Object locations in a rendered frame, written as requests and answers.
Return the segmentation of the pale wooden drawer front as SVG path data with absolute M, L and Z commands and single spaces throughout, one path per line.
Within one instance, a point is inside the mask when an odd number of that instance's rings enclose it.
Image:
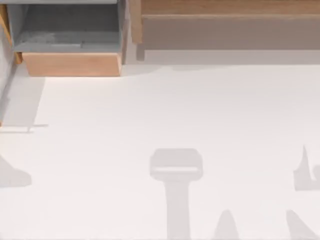
M 22 58 L 33 77 L 119 77 L 120 53 L 24 52 Z

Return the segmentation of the wooden cupboard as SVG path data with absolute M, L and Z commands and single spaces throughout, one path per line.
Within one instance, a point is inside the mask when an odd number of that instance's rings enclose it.
M 320 0 L 127 1 L 139 60 L 147 50 L 320 50 Z

